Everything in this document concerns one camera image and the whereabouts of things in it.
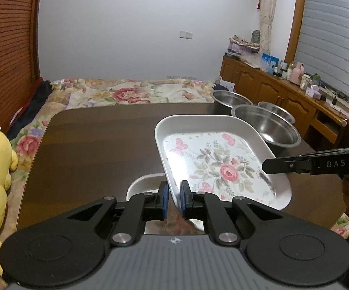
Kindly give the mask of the window roller blind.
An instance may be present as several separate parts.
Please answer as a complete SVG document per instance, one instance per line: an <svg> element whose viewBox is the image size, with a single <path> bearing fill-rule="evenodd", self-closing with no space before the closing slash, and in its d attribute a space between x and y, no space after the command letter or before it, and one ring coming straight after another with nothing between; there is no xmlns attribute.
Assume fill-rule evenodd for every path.
<svg viewBox="0 0 349 290"><path fill-rule="evenodd" d="M349 0L305 0L295 59L349 100Z"/></svg>

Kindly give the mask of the large steel bowl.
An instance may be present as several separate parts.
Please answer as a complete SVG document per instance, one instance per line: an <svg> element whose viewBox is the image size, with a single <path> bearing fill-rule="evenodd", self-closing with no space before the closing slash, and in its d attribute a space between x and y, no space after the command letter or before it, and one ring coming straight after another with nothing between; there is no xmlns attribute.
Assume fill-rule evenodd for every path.
<svg viewBox="0 0 349 290"><path fill-rule="evenodd" d="M274 155L279 156L285 149L298 147L301 136L298 130L281 116L255 105L237 105L232 116L250 124L268 144Z"/></svg>

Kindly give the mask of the white wall switch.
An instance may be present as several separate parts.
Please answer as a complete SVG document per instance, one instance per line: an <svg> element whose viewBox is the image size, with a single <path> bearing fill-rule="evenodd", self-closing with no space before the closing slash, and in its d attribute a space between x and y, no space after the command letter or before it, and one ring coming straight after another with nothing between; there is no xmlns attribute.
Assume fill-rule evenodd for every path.
<svg viewBox="0 0 349 290"><path fill-rule="evenodd" d="M188 31L180 31L179 38L192 40L193 33Z"/></svg>

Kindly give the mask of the floral bed blanket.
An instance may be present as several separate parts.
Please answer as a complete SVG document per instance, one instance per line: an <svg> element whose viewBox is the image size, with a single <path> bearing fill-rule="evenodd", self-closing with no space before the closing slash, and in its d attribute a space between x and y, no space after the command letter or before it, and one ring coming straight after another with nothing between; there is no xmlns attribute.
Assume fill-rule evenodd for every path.
<svg viewBox="0 0 349 290"><path fill-rule="evenodd" d="M210 103L214 87L212 82L191 79L63 79L51 84L53 91L34 120L10 140L18 156L19 165L12 174L8 212L0 234L2 239L16 231L28 174L41 139L54 115L67 109L118 104Z"/></svg>

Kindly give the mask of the stack of folded fabrics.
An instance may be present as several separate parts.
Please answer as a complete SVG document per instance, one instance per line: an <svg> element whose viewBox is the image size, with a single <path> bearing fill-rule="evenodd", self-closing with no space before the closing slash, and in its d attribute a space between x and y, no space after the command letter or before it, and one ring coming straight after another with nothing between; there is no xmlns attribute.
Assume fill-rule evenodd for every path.
<svg viewBox="0 0 349 290"><path fill-rule="evenodd" d="M229 38L228 52L235 53L237 55L243 54L257 54L260 49L258 43L248 42L237 35Z"/></svg>

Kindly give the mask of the dark clothing on bed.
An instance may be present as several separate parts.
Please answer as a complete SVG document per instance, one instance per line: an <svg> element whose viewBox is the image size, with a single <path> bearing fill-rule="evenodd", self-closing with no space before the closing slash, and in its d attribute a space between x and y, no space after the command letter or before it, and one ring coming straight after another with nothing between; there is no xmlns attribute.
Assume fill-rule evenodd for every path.
<svg viewBox="0 0 349 290"><path fill-rule="evenodd" d="M32 86L24 105L15 113L7 132L9 140L14 139L27 124L31 123L53 91L49 80L39 78Z"/></svg>

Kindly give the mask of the beige curtain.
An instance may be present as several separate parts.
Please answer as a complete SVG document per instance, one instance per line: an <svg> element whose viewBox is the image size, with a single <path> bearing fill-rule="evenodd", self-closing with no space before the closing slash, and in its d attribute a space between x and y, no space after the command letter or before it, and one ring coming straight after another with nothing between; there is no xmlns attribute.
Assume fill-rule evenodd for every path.
<svg viewBox="0 0 349 290"><path fill-rule="evenodd" d="M260 0L260 54L270 54L277 0Z"/></svg>

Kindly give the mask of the blue photo card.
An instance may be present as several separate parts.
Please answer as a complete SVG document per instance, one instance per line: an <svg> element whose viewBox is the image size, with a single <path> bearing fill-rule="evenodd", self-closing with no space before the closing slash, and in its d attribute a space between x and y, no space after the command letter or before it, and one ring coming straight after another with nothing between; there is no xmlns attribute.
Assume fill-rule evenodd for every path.
<svg viewBox="0 0 349 290"><path fill-rule="evenodd" d="M279 58L263 53L260 58L260 69L270 75L274 74L274 69L279 64Z"/></svg>

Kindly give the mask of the wooden sideboard cabinet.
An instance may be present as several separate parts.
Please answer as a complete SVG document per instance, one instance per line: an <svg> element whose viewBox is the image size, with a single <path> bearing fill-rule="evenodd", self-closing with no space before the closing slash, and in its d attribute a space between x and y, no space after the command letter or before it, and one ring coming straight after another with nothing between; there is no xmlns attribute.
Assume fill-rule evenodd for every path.
<svg viewBox="0 0 349 290"><path fill-rule="evenodd" d="M305 95L298 86L225 55L220 76L253 104L270 102L294 116L295 128L316 151L349 147L349 119L329 103Z"/></svg>

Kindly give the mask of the large floral white tray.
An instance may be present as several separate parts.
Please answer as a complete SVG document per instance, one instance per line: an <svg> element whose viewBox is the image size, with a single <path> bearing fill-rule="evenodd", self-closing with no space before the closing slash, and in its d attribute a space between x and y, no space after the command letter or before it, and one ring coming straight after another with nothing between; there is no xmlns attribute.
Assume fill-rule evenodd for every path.
<svg viewBox="0 0 349 290"><path fill-rule="evenodd" d="M182 181L193 192L210 192L223 201L245 196L276 210L289 205L287 176L262 170L263 161L275 155L245 121L225 115L173 115L160 120L154 134L178 210Z"/></svg>

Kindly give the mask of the wooden slatted headboard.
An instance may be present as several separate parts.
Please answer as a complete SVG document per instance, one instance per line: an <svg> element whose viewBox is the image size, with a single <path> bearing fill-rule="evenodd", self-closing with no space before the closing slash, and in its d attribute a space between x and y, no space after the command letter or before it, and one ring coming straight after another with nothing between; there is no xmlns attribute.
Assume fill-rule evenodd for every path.
<svg viewBox="0 0 349 290"><path fill-rule="evenodd" d="M0 128L29 100L39 76L39 0L0 0Z"/></svg>

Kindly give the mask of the pink bottle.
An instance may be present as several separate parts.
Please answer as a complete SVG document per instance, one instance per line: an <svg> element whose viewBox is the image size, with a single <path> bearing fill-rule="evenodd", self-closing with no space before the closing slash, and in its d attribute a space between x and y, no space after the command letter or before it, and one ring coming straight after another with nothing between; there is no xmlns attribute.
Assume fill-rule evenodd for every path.
<svg viewBox="0 0 349 290"><path fill-rule="evenodd" d="M297 62L295 67L292 69L290 82L300 86L301 78L304 74L304 65L300 62Z"/></svg>

